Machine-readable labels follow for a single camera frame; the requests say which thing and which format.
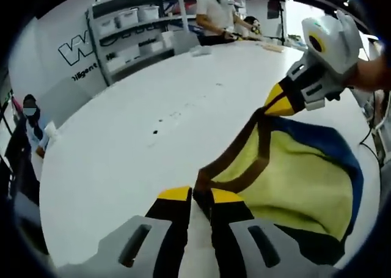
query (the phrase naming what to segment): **face mask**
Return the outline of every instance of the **face mask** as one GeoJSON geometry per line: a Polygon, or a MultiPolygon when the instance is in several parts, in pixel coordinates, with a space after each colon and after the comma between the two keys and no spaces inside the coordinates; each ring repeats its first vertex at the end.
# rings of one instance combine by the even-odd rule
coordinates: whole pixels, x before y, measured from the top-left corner
{"type": "Polygon", "coordinates": [[[23,113],[26,116],[33,116],[36,111],[37,111],[37,108],[23,108],[23,113]]]}

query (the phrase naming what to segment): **white table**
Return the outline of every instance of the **white table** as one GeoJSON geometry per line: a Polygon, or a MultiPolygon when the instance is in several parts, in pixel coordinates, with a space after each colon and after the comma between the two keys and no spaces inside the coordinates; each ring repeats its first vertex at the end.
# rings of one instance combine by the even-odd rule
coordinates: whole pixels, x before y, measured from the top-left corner
{"type": "MultiPolygon", "coordinates": [[[[43,232],[54,264],[82,263],[98,242],[144,215],[167,188],[193,185],[302,52],[264,50],[254,42],[182,54],[143,69],[87,103],[60,129],[46,153],[40,191],[43,232]]],[[[379,170],[359,142],[368,125],[351,92],[295,120],[331,126],[360,162],[364,194],[343,266],[370,232],[379,207],[379,170]]],[[[367,144],[375,150],[371,139],[367,144]]]]}

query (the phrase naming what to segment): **cable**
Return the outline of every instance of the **cable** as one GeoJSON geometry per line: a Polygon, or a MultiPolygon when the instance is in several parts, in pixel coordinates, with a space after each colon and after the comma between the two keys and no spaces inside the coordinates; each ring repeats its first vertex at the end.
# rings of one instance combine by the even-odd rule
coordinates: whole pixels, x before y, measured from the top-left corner
{"type": "Polygon", "coordinates": [[[379,157],[377,156],[377,154],[367,145],[367,144],[364,144],[364,143],[360,143],[360,145],[363,145],[364,147],[366,147],[371,153],[372,155],[376,158],[377,162],[378,162],[378,166],[379,166],[379,179],[380,179],[380,192],[382,191],[382,182],[381,182],[381,162],[380,162],[380,159],[379,157]]]}
{"type": "Polygon", "coordinates": [[[369,132],[368,134],[364,137],[362,141],[360,141],[360,145],[362,145],[369,137],[369,135],[372,133],[372,129],[375,127],[375,115],[376,115],[376,95],[375,92],[373,92],[373,115],[372,115],[372,120],[369,124],[369,132]]]}

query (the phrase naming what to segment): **white shirt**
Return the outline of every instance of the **white shirt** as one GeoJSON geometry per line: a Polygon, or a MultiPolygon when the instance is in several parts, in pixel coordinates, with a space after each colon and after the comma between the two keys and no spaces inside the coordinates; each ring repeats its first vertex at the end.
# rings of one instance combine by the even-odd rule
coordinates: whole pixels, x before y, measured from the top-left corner
{"type": "Polygon", "coordinates": [[[45,127],[48,125],[49,120],[42,114],[41,110],[41,116],[38,119],[38,126],[42,130],[42,139],[40,140],[37,138],[37,136],[34,134],[34,129],[31,127],[29,121],[26,121],[26,131],[27,131],[27,138],[29,139],[29,143],[31,146],[31,152],[35,152],[38,146],[40,146],[44,151],[46,151],[46,146],[49,142],[49,137],[45,132],[45,127]]]}
{"type": "MultiPolygon", "coordinates": [[[[197,0],[197,14],[207,15],[209,20],[219,29],[228,29],[233,32],[233,14],[235,8],[221,0],[197,0]]],[[[205,31],[205,35],[217,35],[211,31],[205,31]]]]}

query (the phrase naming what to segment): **white storage bin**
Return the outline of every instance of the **white storage bin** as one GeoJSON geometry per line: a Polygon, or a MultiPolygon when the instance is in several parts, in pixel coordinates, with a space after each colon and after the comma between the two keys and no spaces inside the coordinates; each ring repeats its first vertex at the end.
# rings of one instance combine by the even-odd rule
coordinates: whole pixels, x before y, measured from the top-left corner
{"type": "Polygon", "coordinates": [[[163,41],[151,43],[140,48],[142,55],[152,54],[154,52],[159,52],[164,49],[163,41]]]}
{"type": "Polygon", "coordinates": [[[134,45],[124,50],[121,50],[117,53],[118,57],[123,57],[125,63],[133,61],[140,57],[140,47],[139,45],[134,45]]]}
{"type": "Polygon", "coordinates": [[[131,10],[121,12],[119,14],[120,26],[127,27],[127,26],[131,26],[132,24],[138,23],[139,17],[137,15],[137,11],[139,11],[139,9],[134,8],[131,10]]]}
{"type": "Polygon", "coordinates": [[[172,31],[162,32],[161,36],[163,38],[164,46],[166,48],[172,48],[174,46],[173,39],[174,39],[174,33],[172,31]]]}
{"type": "Polygon", "coordinates": [[[98,22],[98,30],[100,35],[107,35],[116,30],[114,19],[98,22]]]}
{"type": "Polygon", "coordinates": [[[144,6],[139,8],[139,21],[158,20],[159,6],[144,6]]]}

